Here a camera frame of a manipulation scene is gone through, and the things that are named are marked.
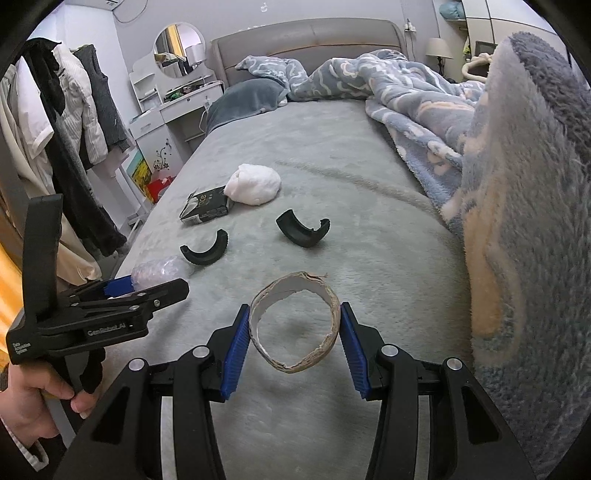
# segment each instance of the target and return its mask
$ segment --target round mirror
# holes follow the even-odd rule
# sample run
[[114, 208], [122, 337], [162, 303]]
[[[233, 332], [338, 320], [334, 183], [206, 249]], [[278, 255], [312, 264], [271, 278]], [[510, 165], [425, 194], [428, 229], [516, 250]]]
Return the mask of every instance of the round mirror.
[[205, 60], [201, 35], [188, 23], [170, 25], [156, 39], [154, 60], [169, 77], [188, 75]]

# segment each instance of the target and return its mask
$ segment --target power outlet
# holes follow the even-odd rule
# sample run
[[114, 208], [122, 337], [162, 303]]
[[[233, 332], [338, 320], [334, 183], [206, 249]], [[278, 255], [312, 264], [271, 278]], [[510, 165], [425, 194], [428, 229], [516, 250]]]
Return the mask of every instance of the power outlet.
[[404, 31], [405, 32], [413, 32], [416, 33], [417, 29], [414, 27], [414, 25], [412, 23], [410, 23], [410, 20], [407, 18], [407, 23], [404, 24]]

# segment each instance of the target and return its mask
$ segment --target hand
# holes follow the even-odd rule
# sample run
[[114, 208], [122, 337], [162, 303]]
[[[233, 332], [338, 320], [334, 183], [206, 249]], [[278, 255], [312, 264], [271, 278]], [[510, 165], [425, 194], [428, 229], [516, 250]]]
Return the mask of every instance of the hand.
[[30, 448], [39, 438], [59, 434], [41, 391], [61, 400], [72, 399], [72, 410], [85, 419], [96, 405], [96, 393], [74, 390], [47, 362], [35, 361], [8, 367], [8, 388], [0, 392], [0, 417], [14, 436]]

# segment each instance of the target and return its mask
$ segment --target gray bed sheet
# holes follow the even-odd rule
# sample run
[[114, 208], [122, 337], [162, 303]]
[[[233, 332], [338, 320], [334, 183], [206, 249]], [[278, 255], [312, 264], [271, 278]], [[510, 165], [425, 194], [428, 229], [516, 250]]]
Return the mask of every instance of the gray bed sheet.
[[[158, 312], [143, 339], [108, 349], [106, 383], [134, 357], [177, 359], [231, 324], [242, 303], [293, 271], [327, 274], [359, 321], [415, 358], [470, 359], [469, 286], [459, 239], [358, 100], [290, 103], [224, 125], [209, 135], [150, 214], [119, 275], [136, 264], [209, 248], [219, 228], [229, 234], [217, 263], [190, 278], [189, 298]], [[280, 174], [278, 197], [260, 207], [184, 226], [178, 213], [196, 189], [224, 185], [241, 163]], [[292, 244], [275, 219], [294, 209], [307, 226], [331, 220], [313, 249]], [[288, 364], [329, 331], [323, 301], [298, 293], [272, 306], [259, 325], [262, 344]], [[426, 413], [421, 402], [421, 415]], [[340, 341], [318, 365], [297, 374], [274, 370], [249, 348], [238, 390], [212, 404], [228, 480], [360, 480], [371, 455], [379, 403], [354, 390]], [[428, 427], [421, 416], [416, 478], [426, 478]], [[163, 408], [163, 469], [174, 474], [170, 403]]]

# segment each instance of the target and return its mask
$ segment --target black curved plastic piece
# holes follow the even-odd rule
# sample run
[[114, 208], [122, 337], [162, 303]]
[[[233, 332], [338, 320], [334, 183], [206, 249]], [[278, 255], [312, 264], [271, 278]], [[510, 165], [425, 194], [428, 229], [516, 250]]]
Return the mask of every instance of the black curved plastic piece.
[[209, 250], [203, 253], [194, 252], [187, 245], [181, 247], [181, 253], [184, 257], [195, 265], [211, 265], [223, 257], [228, 247], [228, 232], [219, 229], [217, 231], [216, 242]]
[[312, 230], [301, 224], [296, 218], [293, 210], [287, 210], [277, 219], [277, 225], [283, 234], [296, 245], [310, 248], [320, 242], [320, 240], [322, 240], [328, 233], [330, 229], [330, 220], [328, 220], [328, 218], [323, 218], [320, 221], [320, 228], [318, 230]]

